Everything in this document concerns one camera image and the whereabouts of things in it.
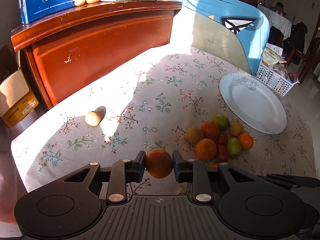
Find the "orange mandarin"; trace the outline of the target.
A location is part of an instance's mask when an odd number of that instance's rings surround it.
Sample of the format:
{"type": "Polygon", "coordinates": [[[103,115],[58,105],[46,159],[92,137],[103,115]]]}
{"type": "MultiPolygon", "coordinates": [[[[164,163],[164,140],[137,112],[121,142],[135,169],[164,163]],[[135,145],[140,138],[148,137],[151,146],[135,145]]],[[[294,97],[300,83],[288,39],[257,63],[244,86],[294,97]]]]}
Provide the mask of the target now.
{"type": "Polygon", "coordinates": [[[201,125],[201,131],[207,139],[215,139],[220,134],[220,128],[214,121],[206,121],[201,125]]]}
{"type": "Polygon", "coordinates": [[[162,179],[171,173],[173,161],[167,151],[153,149],[146,155],[145,166],[153,178],[162,179]]]}
{"type": "Polygon", "coordinates": [[[217,153],[217,145],[213,140],[202,139],[195,146],[195,154],[200,160],[212,160],[217,153]]]}
{"type": "Polygon", "coordinates": [[[254,145],[254,140],[251,135],[248,133],[241,133],[237,136],[237,139],[241,143],[241,147],[243,150],[248,151],[250,150],[254,145]]]}

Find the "green lime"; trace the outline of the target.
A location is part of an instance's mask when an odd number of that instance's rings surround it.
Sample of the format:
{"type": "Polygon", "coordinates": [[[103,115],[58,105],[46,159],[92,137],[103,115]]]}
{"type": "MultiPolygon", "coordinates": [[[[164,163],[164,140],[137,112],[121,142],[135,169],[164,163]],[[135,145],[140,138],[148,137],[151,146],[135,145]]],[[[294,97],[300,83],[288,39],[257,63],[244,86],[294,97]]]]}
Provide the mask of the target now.
{"type": "Polygon", "coordinates": [[[213,121],[218,124],[220,131],[226,131],[230,127],[229,118],[223,114],[216,115],[213,121]]]}
{"type": "Polygon", "coordinates": [[[237,158],[242,152],[241,142],[235,138],[231,137],[227,142],[227,150],[231,158],[237,158]]]}

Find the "red cherry tomato lower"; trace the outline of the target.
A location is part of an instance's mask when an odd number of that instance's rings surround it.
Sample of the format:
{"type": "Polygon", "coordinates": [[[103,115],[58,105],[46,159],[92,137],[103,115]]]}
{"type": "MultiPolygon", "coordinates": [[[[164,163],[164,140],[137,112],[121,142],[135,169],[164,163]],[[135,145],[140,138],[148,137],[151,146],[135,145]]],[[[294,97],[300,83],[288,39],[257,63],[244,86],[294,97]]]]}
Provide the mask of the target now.
{"type": "Polygon", "coordinates": [[[225,146],[220,145],[218,147],[216,160],[218,163],[227,163],[229,161],[229,152],[225,146]]]}

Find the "red cherry tomato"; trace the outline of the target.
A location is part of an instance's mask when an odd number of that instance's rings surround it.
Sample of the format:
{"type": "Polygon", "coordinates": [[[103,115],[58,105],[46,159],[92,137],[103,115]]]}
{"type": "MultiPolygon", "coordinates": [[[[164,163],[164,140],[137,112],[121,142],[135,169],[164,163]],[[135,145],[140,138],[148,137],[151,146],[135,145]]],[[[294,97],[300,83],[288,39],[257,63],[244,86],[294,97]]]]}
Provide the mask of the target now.
{"type": "Polygon", "coordinates": [[[227,163],[229,161],[229,152],[225,146],[220,145],[218,147],[216,160],[218,163],[227,163]]]}
{"type": "Polygon", "coordinates": [[[221,132],[216,139],[216,143],[218,146],[220,146],[220,145],[227,146],[228,140],[229,140],[228,134],[225,132],[221,132]]]}

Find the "red cherry tomato upper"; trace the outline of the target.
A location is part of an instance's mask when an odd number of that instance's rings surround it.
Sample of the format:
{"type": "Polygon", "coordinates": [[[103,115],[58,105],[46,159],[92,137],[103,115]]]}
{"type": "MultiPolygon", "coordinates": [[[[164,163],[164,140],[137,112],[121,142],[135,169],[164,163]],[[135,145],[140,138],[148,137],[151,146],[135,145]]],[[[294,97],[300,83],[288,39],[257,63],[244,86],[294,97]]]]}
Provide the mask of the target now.
{"type": "Polygon", "coordinates": [[[220,145],[227,146],[228,140],[229,140],[228,134],[225,132],[221,132],[216,139],[216,143],[218,146],[220,146],[220,145]]]}

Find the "floral tablecloth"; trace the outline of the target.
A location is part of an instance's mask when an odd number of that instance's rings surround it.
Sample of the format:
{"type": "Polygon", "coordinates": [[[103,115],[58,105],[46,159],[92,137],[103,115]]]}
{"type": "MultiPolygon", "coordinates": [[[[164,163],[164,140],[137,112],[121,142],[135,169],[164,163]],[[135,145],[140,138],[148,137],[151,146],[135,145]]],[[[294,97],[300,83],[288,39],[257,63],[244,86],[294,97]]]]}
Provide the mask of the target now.
{"type": "Polygon", "coordinates": [[[11,145],[27,191],[41,187],[91,162],[111,166],[139,151],[180,151],[194,159],[185,132],[223,114],[238,121],[254,145],[231,159],[251,174],[314,177],[316,161],[309,124],[289,96],[281,98],[287,124],[271,135],[239,119],[222,98],[219,83],[240,68],[190,47],[150,49],[58,103],[11,145]],[[98,126],[86,124],[96,111],[98,126]]]}

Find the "tan egg on table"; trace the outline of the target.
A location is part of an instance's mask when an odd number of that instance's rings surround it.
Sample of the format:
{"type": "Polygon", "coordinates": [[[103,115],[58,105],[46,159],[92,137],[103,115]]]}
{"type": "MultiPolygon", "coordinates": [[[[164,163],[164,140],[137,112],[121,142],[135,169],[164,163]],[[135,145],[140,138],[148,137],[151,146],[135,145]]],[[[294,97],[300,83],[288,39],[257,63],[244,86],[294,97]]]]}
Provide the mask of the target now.
{"type": "Polygon", "coordinates": [[[100,121],[101,121],[101,116],[96,111],[90,111],[85,116],[85,122],[89,126],[96,127],[99,125],[100,121]]]}

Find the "white floral plate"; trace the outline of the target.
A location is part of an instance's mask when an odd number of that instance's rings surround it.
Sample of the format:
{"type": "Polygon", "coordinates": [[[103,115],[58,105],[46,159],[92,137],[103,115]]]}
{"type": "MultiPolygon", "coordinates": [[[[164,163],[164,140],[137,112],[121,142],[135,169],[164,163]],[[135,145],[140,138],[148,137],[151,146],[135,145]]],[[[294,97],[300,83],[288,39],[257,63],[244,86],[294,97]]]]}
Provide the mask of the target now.
{"type": "Polygon", "coordinates": [[[250,127],[271,135],[286,128],[283,105],[271,90],[251,75],[227,74],[221,78],[219,89],[227,106],[250,127]]]}

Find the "white plastic basket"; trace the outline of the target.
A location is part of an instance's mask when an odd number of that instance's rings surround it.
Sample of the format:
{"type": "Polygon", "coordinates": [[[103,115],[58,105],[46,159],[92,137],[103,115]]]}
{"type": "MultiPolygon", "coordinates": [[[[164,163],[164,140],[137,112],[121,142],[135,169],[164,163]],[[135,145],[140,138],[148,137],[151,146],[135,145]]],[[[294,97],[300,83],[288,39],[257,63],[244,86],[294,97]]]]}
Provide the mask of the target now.
{"type": "Polygon", "coordinates": [[[292,74],[290,78],[289,72],[282,64],[266,66],[262,60],[255,78],[280,96],[285,96],[294,85],[299,84],[297,73],[292,74]]]}

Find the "snack bag in basket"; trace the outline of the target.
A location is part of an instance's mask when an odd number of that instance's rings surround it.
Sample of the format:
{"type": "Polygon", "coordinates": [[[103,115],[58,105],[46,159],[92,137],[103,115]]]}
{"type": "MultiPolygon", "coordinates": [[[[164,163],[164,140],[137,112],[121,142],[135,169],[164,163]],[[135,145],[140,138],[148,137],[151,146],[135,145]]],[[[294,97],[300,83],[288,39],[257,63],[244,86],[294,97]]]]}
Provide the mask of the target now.
{"type": "Polygon", "coordinates": [[[272,49],[265,47],[263,50],[261,61],[265,66],[278,64],[281,57],[272,49]]]}

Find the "yellow cardboard box on floor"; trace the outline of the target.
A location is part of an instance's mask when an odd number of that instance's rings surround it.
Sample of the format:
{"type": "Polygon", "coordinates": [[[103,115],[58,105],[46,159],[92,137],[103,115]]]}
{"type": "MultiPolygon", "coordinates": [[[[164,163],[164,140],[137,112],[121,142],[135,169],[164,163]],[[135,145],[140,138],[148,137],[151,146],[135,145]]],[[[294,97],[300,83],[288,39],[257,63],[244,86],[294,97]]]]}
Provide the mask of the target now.
{"type": "Polygon", "coordinates": [[[1,119],[13,128],[39,105],[7,45],[1,48],[1,119]]]}

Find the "blue shark cushion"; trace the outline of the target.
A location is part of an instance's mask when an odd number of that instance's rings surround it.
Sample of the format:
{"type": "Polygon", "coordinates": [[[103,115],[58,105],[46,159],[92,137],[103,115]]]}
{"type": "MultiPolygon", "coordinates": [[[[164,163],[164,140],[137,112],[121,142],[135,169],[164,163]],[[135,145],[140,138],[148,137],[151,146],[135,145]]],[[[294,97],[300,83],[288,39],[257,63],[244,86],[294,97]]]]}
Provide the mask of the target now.
{"type": "Polygon", "coordinates": [[[256,7],[239,0],[175,0],[170,42],[193,46],[255,75],[270,24],[256,7]]]}

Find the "dining table with white cloth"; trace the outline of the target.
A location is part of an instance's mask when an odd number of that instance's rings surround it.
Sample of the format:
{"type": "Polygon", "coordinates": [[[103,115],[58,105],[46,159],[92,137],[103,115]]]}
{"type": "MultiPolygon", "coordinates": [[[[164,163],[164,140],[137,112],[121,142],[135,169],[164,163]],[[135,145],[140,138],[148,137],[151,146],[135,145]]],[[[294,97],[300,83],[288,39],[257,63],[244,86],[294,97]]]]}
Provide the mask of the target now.
{"type": "Polygon", "coordinates": [[[263,7],[262,5],[258,5],[258,9],[266,15],[270,26],[274,26],[281,31],[284,39],[287,39],[290,36],[292,28],[291,21],[272,10],[263,7]]]}

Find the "egg on cabinet left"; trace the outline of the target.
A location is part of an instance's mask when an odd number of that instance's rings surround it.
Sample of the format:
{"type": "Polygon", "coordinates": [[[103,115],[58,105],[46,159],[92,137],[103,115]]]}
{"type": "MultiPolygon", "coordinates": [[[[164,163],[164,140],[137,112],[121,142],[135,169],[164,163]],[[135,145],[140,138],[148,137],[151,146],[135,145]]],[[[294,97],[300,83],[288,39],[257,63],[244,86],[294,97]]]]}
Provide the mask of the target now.
{"type": "Polygon", "coordinates": [[[80,7],[86,3],[86,0],[74,0],[74,5],[80,7]]]}

